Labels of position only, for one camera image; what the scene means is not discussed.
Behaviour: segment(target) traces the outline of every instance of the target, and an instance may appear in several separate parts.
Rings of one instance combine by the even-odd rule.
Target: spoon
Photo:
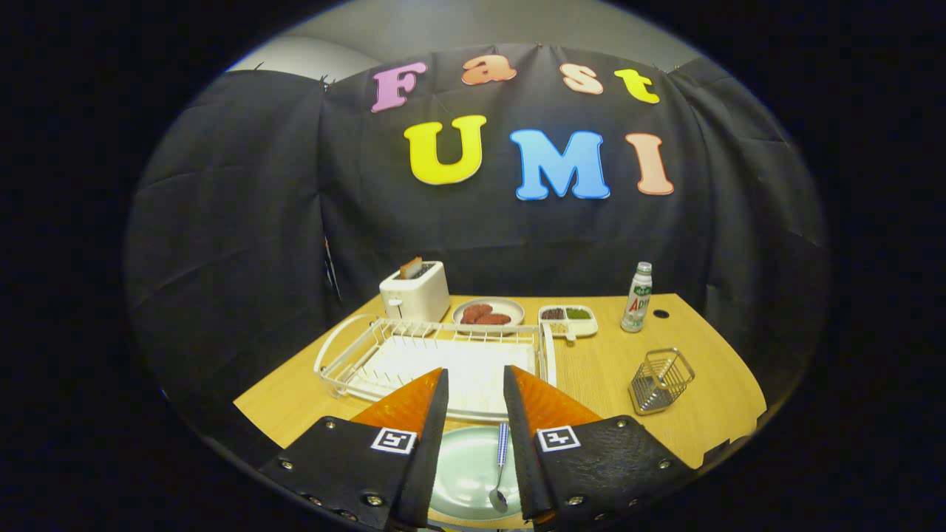
[[[506,465],[506,441],[509,439],[509,425],[507,423],[499,424],[499,451],[497,452],[496,463],[499,465],[499,477],[496,479],[496,487],[489,492],[489,503],[499,513],[505,513],[509,506],[506,504],[506,497],[499,491],[499,481],[502,480],[502,466]]]

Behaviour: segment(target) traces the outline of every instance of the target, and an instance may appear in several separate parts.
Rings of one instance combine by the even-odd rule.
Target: white plastic bottle
[[[621,318],[621,328],[627,332],[638,332],[644,328],[644,316],[647,315],[650,293],[654,288],[651,270],[650,262],[638,262],[638,270],[631,281],[631,291],[627,295],[627,305]]]

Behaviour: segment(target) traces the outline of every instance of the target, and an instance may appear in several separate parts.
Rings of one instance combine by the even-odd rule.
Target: white condiment tray
[[[542,317],[542,312],[551,309],[561,309],[563,316],[562,319],[544,319]],[[568,317],[568,309],[584,310],[591,317],[588,319],[571,319]],[[538,323],[539,325],[564,324],[568,328],[568,332],[552,331],[552,336],[561,338],[567,337],[569,332],[575,336],[591,336],[592,334],[598,332],[598,320],[594,317],[594,312],[584,305],[546,305],[545,307],[542,307],[538,310]]]

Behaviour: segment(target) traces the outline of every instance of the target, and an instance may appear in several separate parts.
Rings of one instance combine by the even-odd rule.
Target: white toaster
[[[425,260],[421,267],[427,270],[416,279],[399,279],[398,270],[381,281],[378,288],[389,318],[425,322],[444,319],[450,308],[444,263]]]

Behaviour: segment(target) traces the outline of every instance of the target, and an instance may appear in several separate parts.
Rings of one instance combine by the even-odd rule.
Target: blue letter
[[[549,196],[549,190],[542,185],[542,171],[559,198],[569,191],[571,175],[576,172],[577,183],[571,189],[576,197],[603,200],[611,195],[601,172],[598,147],[603,139],[599,134],[572,133],[564,155],[539,130],[519,130],[512,132],[509,138],[519,144],[522,151],[522,186],[516,190],[520,200],[544,200]]]

